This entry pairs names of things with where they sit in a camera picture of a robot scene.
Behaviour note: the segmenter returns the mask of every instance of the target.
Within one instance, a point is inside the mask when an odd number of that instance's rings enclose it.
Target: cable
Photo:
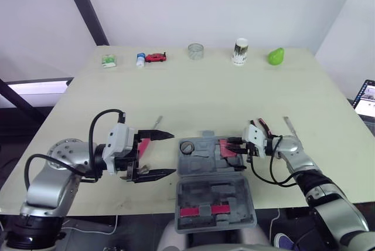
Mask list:
[[[275,148],[274,148],[274,150],[273,150],[273,152],[272,152],[271,160],[270,160],[270,175],[271,175],[272,180],[273,180],[275,183],[277,183],[277,185],[279,185],[279,186],[281,186],[281,187],[283,187],[283,188],[290,188],[291,186],[297,185],[297,183],[295,182],[295,183],[293,183],[293,184],[284,185],[284,184],[278,182],[278,181],[276,180],[276,178],[275,178],[275,176],[274,176],[274,172],[273,172],[273,170],[272,170],[272,165],[273,165],[274,158],[275,158],[275,155],[276,155],[276,150],[277,150],[278,146],[280,145],[282,139],[283,139],[283,136],[280,135],[280,136],[279,136],[279,140],[277,141],[276,146],[275,146]]]
[[[299,175],[299,174],[322,176],[321,173],[319,173],[318,171],[315,171],[315,170],[312,169],[312,170],[306,170],[306,171],[297,171],[297,172],[294,172],[294,173],[291,174],[288,178],[286,178],[285,180],[283,180],[283,181],[281,181],[281,182],[272,182],[272,181],[269,181],[269,180],[267,180],[267,179],[262,178],[261,176],[259,176],[259,175],[256,173],[256,171],[255,171],[255,169],[254,169],[253,157],[252,157],[252,156],[250,157],[250,165],[251,165],[251,170],[253,171],[254,175],[255,175],[258,179],[260,179],[260,180],[262,180],[262,181],[264,181],[264,182],[266,182],[266,183],[268,183],[268,184],[270,184],[270,185],[285,184],[285,183],[289,182],[293,177],[295,177],[295,176],[297,176],[297,175]]]
[[[72,230],[76,230],[78,232],[83,232],[83,233],[98,233],[100,235],[113,235],[116,231],[116,228],[117,228],[117,222],[118,222],[118,215],[116,215],[116,223],[115,223],[115,227],[114,229],[111,231],[111,232],[98,232],[97,230],[82,230],[82,229],[77,229],[77,228],[74,228],[74,227],[65,227],[65,228],[61,228],[61,229],[72,229]]]
[[[84,173],[65,164],[64,162],[61,162],[60,160],[57,160],[53,157],[50,157],[48,155],[44,155],[44,154],[33,154],[31,155],[28,160],[26,161],[26,164],[25,164],[25,170],[23,172],[23,177],[25,179],[25,185],[26,185],[26,189],[29,189],[30,187],[30,179],[29,179],[29,168],[30,168],[30,163],[31,161],[34,159],[34,158],[42,158],[42,159],[45,159],[47,161],[50,161],[50,162],[53,162],[53,163],[56,163],[58,165],[60,165],[61,167],[64,167],[65,169],[68,169],[70,172],[72,173],[75,173],[76,175],[79,175],[79,176],[84,176]]]
[[[307,232],[305,232],[303,235],[301,235],[301,236],[299,237],[299,239],[297,239],[297,241],[293,243],[292,250],[294,250],[294,248],[295,248],[296,246],[298,247],[298,249],[301,249],[301,248],[299,247],[299,244],[300,244],[300,242],[302,241],[302,239],[304,239],[306,236],[308,236],[308,235],[309,235],[311,232],[313,232],[314,230],[315,230],[315,227],[312,227],[312,228],[309,229]]]
[[[268,237],[270,242],[271,242],[271,236],[272,236],[272,225],[274,224],[274,221],[276,221],[278,218],[280,218],[280,209],[277,208],[277,216],[274,217],[272,220],[271,220],[271,223],[270,223],[270,236]]]
[[[233,164],[230,164],[229,161],[228,161],[228,157],[223,157],[223,159],[225,160],[225,162],[228,164],[228,166],[230,167],[233,167],[235,169],[241,169],[241,170],[244,170],[244,169],[247,169],[246,166],[244,165],[233,165]]]
[[[8,160],[6,163],[4,163],[0,167],[0,170],[3,170],[7,165],[9,165],[10,163],[12,163],[13,161],[18,161],[18,160],[19,160],[19,157],[15,157],[15,158],[12,158],[12,159]]]
[[[91,170],[93,171],[94,174],[94,180],[92,179],[84,179],[82,182],[97,182],[99,177],[98,177],[98,172],[96,171],[96,165],[95,165],[95,156],[94,156],[94,143],[93,143],[93,135],[94,135],[94,128],[95,128],[95,123],[98,121],[98,119],[107,114],[107,113],[118,113],[118,123],[125,123],[125,113],[119,109],[107,109],[104,110],[100,113],[98,113],[94,119],[91,122],[90,129],[88,131],[88,156],[90,160],[90,167]]]

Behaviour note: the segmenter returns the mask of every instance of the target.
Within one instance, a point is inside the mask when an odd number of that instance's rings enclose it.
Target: green pear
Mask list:
[[[268,62],[271,65],[279,65],[284,60],[284,49],[278,48],[268,54]]]

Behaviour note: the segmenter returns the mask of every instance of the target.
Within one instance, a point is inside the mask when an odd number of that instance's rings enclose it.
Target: table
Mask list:
[[[166,62],[135,66],[139,52],[167,52]],[[127,124],[151,128],[159,115],[160,130],[176,138],[151,142],[141,165],[176,168],[178,139],[199,137],[202,130],[216,135],[240,136],[249,119],[262,117],[274,134],[291,134],[283,120],[289,116],[305,151],[346,193],[352,202],[375,200],[375,140],[307,49],[286,49],[284,63],[266,62],[269,50],[250,49],[242,67],[231,64],[230,49],[206,49],[204,59],[193,61],[186,49],[98,47],[88,64],[56,104],[0,192],[0,213],[18,214],[25,198],[23,167],[28,156],[46,153],[65,138],[88,140],[88,128],[101,110],[119,108]],[[115,54],[118,66],[101,67],[101,56]],[[107,114],[96,126],[94,141],[105,143],[117,121]],[[259,174],[270,178],[269,159],[256,159]],[[33,161],[30,178],[44,164]],[[275,176],[289,173],[283,160],[274,164]],[[254,206],[306,206],[298,187],[280,188],[248,178]],[[175,210],[176,173],[156,182],[126,183],[107,172],[96,184],[84,184],[69,215],[168,213]]]

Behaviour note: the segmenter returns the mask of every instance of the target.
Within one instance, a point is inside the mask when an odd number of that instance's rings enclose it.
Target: gray plastic case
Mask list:
[[[184,138],[179,142],[177,172],[181,180],[177,183],[175,212],[178,233],[252,228],[257,224],[247,179],[220,155],[219,140],[224,138],[205,131],[202,138]],[[189,155],[180,150],[184,141],[194,144],[195,150]],[[231,165],[243,165],[240,154],[228,161]],[[230,213],[211,215],[211,205],[229,205]],[[198,208],[199,215],[180,217],[181,208]]]

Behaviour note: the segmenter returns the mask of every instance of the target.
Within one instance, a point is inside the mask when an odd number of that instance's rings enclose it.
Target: shoe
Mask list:
[[[293,245],[294,245],[294,242],[285,234],[277,233],[275,235],[275,238],[274,238],[275,247],[284,248],[286,250],[300,251],[300,249],[297,246],[295,246],[294,249],[292,249]]]

